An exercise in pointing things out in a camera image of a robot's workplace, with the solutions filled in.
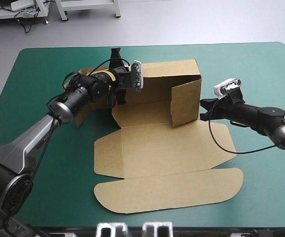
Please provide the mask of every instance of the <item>silver metal bracket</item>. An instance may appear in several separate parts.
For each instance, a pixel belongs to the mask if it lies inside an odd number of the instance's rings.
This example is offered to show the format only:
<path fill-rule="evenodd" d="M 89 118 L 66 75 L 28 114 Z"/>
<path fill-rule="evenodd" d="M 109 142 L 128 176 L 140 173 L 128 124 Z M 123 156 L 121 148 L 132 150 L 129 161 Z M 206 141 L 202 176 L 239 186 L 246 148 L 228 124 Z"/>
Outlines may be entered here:
<path fill-rule="evenodd" d="M 125 223 L 99 223 L 96 237 L 132 237 Z"/>
<path fill-rule="evenodd" d="M 172 222 L 146 222 L 142 226 L 142 237 L 173 237 Z"/>

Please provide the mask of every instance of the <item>cardboard flap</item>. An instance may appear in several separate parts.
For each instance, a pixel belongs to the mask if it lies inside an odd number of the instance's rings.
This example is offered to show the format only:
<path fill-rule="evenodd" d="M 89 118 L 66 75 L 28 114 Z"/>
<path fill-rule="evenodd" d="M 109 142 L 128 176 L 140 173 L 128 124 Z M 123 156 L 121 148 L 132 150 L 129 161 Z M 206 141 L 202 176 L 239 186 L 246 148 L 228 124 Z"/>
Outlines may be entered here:
<path fill-rule="evenodd" d="M 234 150 L 226 125 L 211 125 L 220 144 Z M 208 123 L 199 120 L 178 127 L 165 123 L 125 127 L 120 131 L 117 136 L 121 139 L 112 138 L 110 134 L 96 141 L 96 173 L 108 176 L 116 173 L 115 177 L 120 178 L 185 173 L 210 169 L 235 156 L 218 148 L 210 137 Z M 116 146 L 115 140 L 121 141 L 117 147 L 122 153 L 108 148 L 109 145 Z M 97 150 L 98 144 L 102 145 L 101 150 Z"/>
<path fill-rule="evenodd" d="M 205 151 L 207 153 L 209 167 L 213 168 L 217 165 L 220 165 L 229 159 L 229 154 L 232 158 L 235 157 L 235 154 L 230 154 L 224 152 L 220 149 L 216 143 L 214 142 L 209 129 L 208 129 L 208 122 L 199 121 L 200 123 L 205 124 L 204 126 L 199 126 L 200 134 L 203 140 L 203 146 L 205 147 Z M 233 144 L 229 129 L 226 125 L 222 123 L 211 123 L 212 132 L 214 134 L 215 139 L 217 142 L 229 151 L 236 151 L 236 148 Z"/>
<path fill-rule="evenodd" d="M 120 127 L 171 123 L 170 101 L 115 106 L 112 114 Z"/>
<path fill-rule="evenodd" d="M 122 131 L 118 130 L 94 143 L 94 172 L 97 174 L 118 178 L 125 176 L 121 134 Z"/>
<path fill-rule="evenodd" d="M 197 119 L 201 97 L 201 83 L 201 80 L 196 80 L 172 88 L 172 126 Z"/>
<path fill-rule="evenodd" d="M 134 213 L 226 201 L 242 183 L 240 169 L 212 169 L 101 183 L 94 194 L 110 211 Z"/>
<path fill-rule="evenodd" d="M 195 59 L 143 64 L 143 76 L 145 78 L 185 75 L 200 75 Z"/>

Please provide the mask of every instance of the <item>electrical cord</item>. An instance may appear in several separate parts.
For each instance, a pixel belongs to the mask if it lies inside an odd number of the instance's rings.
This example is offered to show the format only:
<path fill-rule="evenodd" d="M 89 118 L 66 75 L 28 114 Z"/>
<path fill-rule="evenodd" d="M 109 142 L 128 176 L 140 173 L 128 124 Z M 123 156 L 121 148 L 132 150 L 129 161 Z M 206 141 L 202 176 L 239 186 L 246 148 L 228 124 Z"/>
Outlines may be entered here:
<path fill-rule="evenodd" d="M 215 104 L 218 102 L 218 100 L 216 100 L 213 104 L 213 107 L 212 107 L 212 112 L 210 114 L 210 119 L 208 120 L 208 128 L 210 130 L 210 133 L 211 133 L 211 136 L 212 136 L 212 139 L 214 140 L 214 142 L 216 143 L 216 145 L 221 148 L 223 151 L 225 152 L 228 152 L 228 153 L 232 153 L 232 154 L 238 154 L 238 155 L 244 155 L 244 154 L 251 154 L 251 153 L 255 153 L 255 152 L 261 152 L 261 151 L 264 151 L 264 150 L 267 150 L 267 149 L 270 149 L 270 148 L 274 148 L 274 147 L 277 147 L 281 144 L 283 144 L 283 142 L 279 142 L 277 144 L 274 144 L 272 146 L 268 146 L 268 147 L 264 147 L 264 148 L 260 148 L 260 149 L 257 149 L 257 150 L 253 150 L 253 151 L 248 151 L 248 152 L 234 152 L 234 151 L 230 151 L 230 150 L 227 150 L 225 148 L 223 148 L 215 139 L 214 135 L 213 135 L 213 131 L 212 131 L 212 128 L 211 128 L 211 120 L 212 120 L 212 115 L 213 115 L 213 112 L 214 112 L 214 107 L 215 107 Z"/>
<path fill-rule="evenodd" d="M 26 29 L 26 27 L 25 27 L 25 25 L 24 25 L 23 23 L 20 23 L 20 25 L 21 25 L 21 26 L 23 27 L 23 29 L 24 29 L 25 34 L 28 34 L 28 33 L 31 31 L 31 29 L 32 29 L 32 25 L 35 25 L 35 20 L 36 20 L 36 18 L 38 17 L 39 12 L 40 12 L 40 10 L 38 9 L 38 10 L 36 11 L 36 13 L 34 14 L 33 20 L 32 20 L 32 22 L 31 22 L 31 24 L 30 24 L 28 30 Z"/>
<path fill-rule="evenodd" d="M 93 69 L 89 74 L 88 76 L 90 76 L 91 74 L 93 74 L 100 66 L 102 66 L 104 63 L 107 63 L 107 62 L 110 62 L 112 60 L 115 60 L 115 59 L 120 59 L 124 62 L 126 62 L 128 64 L 128 66 L 131 66 L 131 64 L 126 60 L 126 59 L 123 59 L 123 58 L 119 58 L 119 57 L 115 57 L 115 58 L 110 58 L 110 59 L 107 59 L 105 60 L 103 63 L 101 63 L 99 66 L 97 66 L 95 69 Z"/>

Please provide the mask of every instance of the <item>gray floor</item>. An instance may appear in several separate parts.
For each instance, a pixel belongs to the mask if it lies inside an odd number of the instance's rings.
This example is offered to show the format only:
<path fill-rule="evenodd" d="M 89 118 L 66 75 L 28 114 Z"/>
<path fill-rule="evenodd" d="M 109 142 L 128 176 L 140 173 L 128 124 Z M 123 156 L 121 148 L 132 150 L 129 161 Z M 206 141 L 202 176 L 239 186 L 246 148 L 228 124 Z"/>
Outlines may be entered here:
<path fill-rule="evenodd" d="M 69 12 L 56 5 L 50 25 L 25 35 L 18 24 L 0 24 L 0 93 L 18 52 L 28 47 L 197 44 L 280 41 L 285 44 L 284 0 L 124 0 L 112 8 Z"/>

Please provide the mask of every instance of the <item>white table leg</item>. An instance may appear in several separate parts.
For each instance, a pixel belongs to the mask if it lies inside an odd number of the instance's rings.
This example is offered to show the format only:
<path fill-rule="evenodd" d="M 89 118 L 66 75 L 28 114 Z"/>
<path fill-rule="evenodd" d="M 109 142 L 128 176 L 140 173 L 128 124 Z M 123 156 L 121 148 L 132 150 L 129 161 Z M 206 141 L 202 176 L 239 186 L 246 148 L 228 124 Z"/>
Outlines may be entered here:
<path fill-rule="evenodd" d="M 60 14 L 62 20 L 67 21 L 68 17 L 66 16 L 65 11 L 62 7 L 61 0 L 55 0 L 55 1 L 56 1 L 56 5 L 57 5 L 57 8 L 58 8 L 58 11 L 59 11 L 59 14 Z"/>
<path fill-rule="evenodd" d="M 115 5 L 115 15 L 116 15 L 116 17 L 121 17 L 122 14 L 121 14 L 121 7 L 120 7 L 120 4 L 119 4 L 119 0 L 114 0 L 114 5 Z"/>

